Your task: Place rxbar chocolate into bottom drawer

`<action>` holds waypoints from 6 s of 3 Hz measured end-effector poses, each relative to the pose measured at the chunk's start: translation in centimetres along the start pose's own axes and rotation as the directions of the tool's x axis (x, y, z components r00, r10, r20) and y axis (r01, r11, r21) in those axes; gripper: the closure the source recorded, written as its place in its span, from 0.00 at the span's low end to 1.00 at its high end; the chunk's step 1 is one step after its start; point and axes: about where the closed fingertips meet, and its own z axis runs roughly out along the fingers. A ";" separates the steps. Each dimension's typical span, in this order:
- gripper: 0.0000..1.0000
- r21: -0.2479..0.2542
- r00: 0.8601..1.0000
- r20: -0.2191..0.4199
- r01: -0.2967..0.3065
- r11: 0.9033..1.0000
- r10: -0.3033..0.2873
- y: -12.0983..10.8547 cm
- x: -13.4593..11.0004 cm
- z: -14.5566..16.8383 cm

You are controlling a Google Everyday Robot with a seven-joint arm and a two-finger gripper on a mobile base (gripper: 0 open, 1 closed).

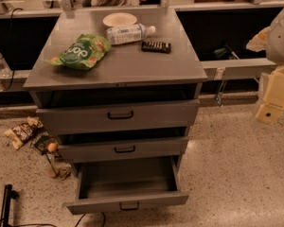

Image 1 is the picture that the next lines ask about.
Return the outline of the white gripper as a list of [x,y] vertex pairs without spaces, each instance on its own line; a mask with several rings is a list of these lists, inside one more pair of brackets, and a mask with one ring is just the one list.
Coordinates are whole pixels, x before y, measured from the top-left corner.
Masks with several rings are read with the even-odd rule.
[[[259,52],[266,49],[270,28],[264,27],[246,45],[248,50]],[[256,121],[272,124],[284,114],[284,66],[277,67],[269,76],[265,92],[256,113]]]

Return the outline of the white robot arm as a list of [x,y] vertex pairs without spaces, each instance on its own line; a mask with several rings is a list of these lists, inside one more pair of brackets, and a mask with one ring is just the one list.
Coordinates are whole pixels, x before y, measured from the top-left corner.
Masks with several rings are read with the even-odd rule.
[[284,113],[284,8],[271,24],[263,28],[246,45],[251,51],[266,52],[266,58],[277,68],[268,76],[268,82],[256,120],[264,124],[274,123]]

